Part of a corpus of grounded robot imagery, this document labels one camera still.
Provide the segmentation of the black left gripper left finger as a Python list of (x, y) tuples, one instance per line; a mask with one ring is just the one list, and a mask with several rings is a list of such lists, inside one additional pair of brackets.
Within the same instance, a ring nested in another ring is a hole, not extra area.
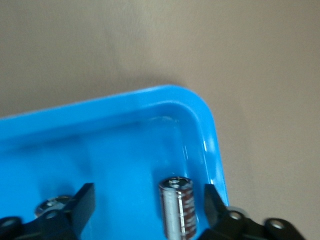
[(0, 240), (80, 240), (95, 208), (95, 185), (85, 183), (61, 210), (27, 223), (18, 216), (0, 218)]

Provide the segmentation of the short brown electrolytic capacitor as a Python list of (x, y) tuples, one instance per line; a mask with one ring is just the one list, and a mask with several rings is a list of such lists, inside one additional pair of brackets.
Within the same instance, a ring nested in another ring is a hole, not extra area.
[(167, 240), (192, 240), (197, 232), (193, 181), (182, 176), (158, 185), (163, 231)]

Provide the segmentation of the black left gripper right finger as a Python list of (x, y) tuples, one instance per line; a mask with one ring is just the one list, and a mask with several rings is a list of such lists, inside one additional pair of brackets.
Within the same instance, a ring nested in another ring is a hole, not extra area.
[(256, 223), (241, 211), (228, 208), (215, 185), (204, 185), (204, 212), (209, 224), (201, 240), (307, 240), (289, 221), (267, 218)]

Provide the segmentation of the blue plastic tray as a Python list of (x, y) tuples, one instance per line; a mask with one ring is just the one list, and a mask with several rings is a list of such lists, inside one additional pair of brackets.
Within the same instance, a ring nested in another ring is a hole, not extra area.
[(213, 115), (194, 92), (153, 87), (0, 117), (0, 218), (35, 218), (46, 199), (95, 185), (81, 240), (166, 240), (158, 185), (193, 181), (197, 233), (204, 185), (229, 201)]

